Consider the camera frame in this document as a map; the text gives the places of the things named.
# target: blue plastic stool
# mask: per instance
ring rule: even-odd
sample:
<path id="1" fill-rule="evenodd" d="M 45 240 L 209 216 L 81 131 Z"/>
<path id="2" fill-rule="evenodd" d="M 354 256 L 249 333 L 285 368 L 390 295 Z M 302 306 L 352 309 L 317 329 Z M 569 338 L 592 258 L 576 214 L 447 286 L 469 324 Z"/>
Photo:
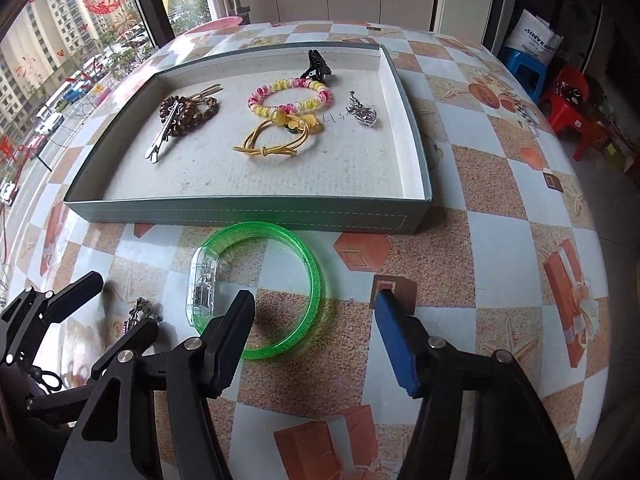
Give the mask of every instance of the blue plastic stool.
<path id="1" fill-rule="evenodd" d="M 546 66 L 524 52 L 507 46 L 501 49 L 498 58 L 522 85 L 531 100 L 537 103 L 545 84 Z"/>

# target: metal screw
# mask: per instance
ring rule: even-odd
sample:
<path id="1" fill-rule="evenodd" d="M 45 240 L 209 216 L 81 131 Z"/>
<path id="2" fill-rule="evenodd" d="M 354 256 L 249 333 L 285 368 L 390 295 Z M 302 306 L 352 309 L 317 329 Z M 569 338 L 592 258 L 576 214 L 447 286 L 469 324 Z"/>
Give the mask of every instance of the metal screw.
<path id="1" fill-rule="evenodd" d="M 118 361 L 121 363 L 127 363 L 133 359 L 133 352 L 131 350 L 123 350 L 118 354 Z"/>
<path id="2" fill-rule="evenodd" d="M 511 361 L 513 361 L 513 355 L 511 355 L 511 353 L 507 352 L 506 350 L 496 351 L 495 358 L 498 359 L 498 361 L 500 361 L 501 363 L 505 363 L 505 364 L 508 364 Z"/>
<path id="3" fill-rule="evenodd" d="M 187 350 L 195 350 L 197 348 L 200 348 L 202 346 L 202 339 L 200 339 L 199 337 L 190 337 L 187 339 L 187 341 L 184 342 L 184 347 Z"/>
<path id="4" fill-rule="evenodd" d="M 431 336 L 428 343 L 431 348 L 444 348 L 447 345 L 447 342 L 444 341 L 443 338 L 436 335 Z"/>

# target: gray tile floor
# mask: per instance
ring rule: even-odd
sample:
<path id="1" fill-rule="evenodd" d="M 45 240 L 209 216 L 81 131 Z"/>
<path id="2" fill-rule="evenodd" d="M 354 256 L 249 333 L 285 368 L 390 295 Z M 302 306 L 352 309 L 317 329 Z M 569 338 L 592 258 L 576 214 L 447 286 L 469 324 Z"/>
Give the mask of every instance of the gray tile floor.
<path id="1" fill-rule="evenodd" d="M 600 237 L 609 283 L 611 352 L 600 423 L 580 480 L 616 478 L 637 463 L 640 449 L 640 306 L 636 258 L 640 253 L 640 190 L 599 153 L 572 159 L 578 139 L 561 139 Z"/>

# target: checkered tablecloth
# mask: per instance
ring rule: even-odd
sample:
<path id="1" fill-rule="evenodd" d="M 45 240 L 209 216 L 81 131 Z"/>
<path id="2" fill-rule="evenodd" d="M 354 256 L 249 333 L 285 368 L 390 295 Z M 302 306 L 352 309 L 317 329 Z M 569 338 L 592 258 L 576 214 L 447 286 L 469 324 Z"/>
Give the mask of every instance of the checkered tablecloth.
<path id="1" fill-rule="evenodd" d="M 188 60 L 324 40 L 379 43 L 389 50 L 423 136 L 433 207 L 412 236 L 298 233 L 326 277 L 324 318 L 302 349 L 241 363 L 232 386 L 210 403 L 234 478 L 286 480 L 286 459 L 274 433 L 357 405 L 370 406 L 375 426 L 378 461 L 371 467 L 394 477 L 419 402 L 398 387 L 372 322 L 376 275 L 413 284 L 415 315 L 431 335 L 464 351 L 510 350 L 578 470 L 600 415 L 609 361 L 607 280 L 598 236 L 575 173 L 539 110 L 486 49 L 454 38 L 368 23 L 263 23 L 181 36 L 159 50 L 76 135 L 12 255 L 11 298 L 26 285 L 59 290 L 89 270 L 110 280 L 101 298 L 52 328 L 38 359 L 69 383 L 81 381 L 81 365 L 90 365 L 116 340 L 139 296 L 162 306 L 167 345 L 194 334 L 184 315 L 189 262 L 213 228 L 89 224 L 62 206 L 50 221 L 126 100 L 154 72 Z M 578 313 L 589 337 L 577 353 L 570 349 L 572 333 L 562 326 L 562 307 L 544 266 L 564 240 L 577 258 L 570 272 L 579 282 L 572 292 L 576 304 L 590 302 L 594 313 Z M 276 244 L 265 243 L 230 282 L 252 290 L 262 312 L 295 317 L 305 301 L 306 276 L 302 270 L 284 276 L 288 258 Z M 571 330 L 579 332 L 579 320 L 575 326 Z M 161 455 L 175 464 L 162 395 L 157 403 Z M 470 428 L 470 414 L 469 407 L 463 410 L 463 431 Z M 460 452 L 457 460 L 464 456 Z"/>

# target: road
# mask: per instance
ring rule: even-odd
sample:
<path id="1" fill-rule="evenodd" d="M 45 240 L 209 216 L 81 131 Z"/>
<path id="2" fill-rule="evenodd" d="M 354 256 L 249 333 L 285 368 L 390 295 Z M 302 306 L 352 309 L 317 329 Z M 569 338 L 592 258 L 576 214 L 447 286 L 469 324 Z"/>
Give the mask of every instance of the road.
<path id="1" fill-rule="evenodd" d="M 40 158 L 53 168 L 62 156 L 84 122 L 94 111 L 94 106 L 85 97 L 68 106 L 63 111 L 65 121 L 49 138 L 49 142 L 40 152 Z M 43 187 L 49 176 L 49 170 L 37 159 L 27 161 L 18 180 L 18 195 L 14 204 L 6 208 L 5 234 L 8 253 L 16 248 L 14 245 L 22 237 L 21 231 L 26 227 L 26 220 L 39 198 L 40 187 Z"/>

